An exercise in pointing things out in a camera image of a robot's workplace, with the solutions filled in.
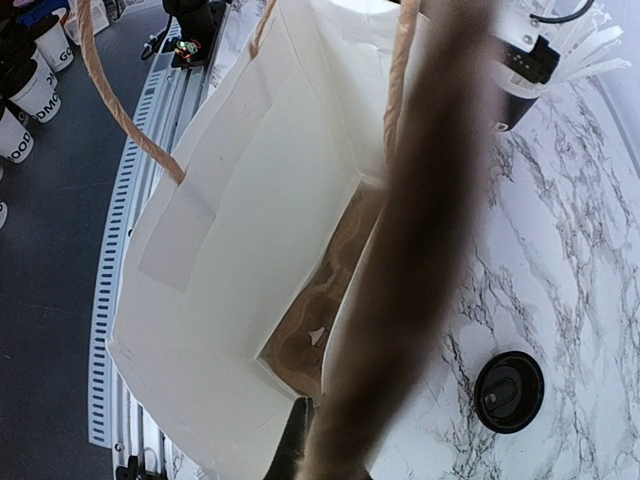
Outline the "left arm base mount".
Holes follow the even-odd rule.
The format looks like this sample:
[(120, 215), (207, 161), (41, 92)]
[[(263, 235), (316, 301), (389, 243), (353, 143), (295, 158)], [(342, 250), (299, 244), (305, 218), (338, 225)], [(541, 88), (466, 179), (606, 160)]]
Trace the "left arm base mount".
[(217, 45), (227, 10), (226, 1), (165, 0), (165, 12), (175, 19), (180, 35), (170, 41), (173, 68), (206, 66)]

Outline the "brown cardboard cup carrier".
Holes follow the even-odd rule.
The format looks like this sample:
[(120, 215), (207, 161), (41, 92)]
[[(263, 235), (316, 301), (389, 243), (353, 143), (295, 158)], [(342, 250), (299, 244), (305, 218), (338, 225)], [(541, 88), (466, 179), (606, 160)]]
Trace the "brown cardboard cup carrier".
[(380, 190), (361, 184), (347, 205), (320, 266), (261, 352), (296, 393), (318, 398), (323, 358), (337, 312), (382, 205)]

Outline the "cream paper bag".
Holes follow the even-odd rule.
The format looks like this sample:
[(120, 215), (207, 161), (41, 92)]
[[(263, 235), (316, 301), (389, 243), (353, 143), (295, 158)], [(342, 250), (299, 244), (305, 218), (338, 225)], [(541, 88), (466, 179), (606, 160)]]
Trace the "cream paper bag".
[(270, 1), (134, 226), (107, 348), (210, 478), (260, 479), (292, 397), (256, 358), (318, 270), (360, 182), (383, 206), (301, 463), (357, 479), (419, 381), (468, 260), (497, 99), (490, 1)]

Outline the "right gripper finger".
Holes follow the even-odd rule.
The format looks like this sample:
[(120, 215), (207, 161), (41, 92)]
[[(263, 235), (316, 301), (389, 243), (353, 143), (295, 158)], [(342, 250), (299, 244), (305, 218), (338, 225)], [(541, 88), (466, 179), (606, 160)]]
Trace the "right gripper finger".
[(293, 403), (264, 480), (293, 480), (296, 478), (313, 418), (313, 400), (309, 397), (297, 398)]

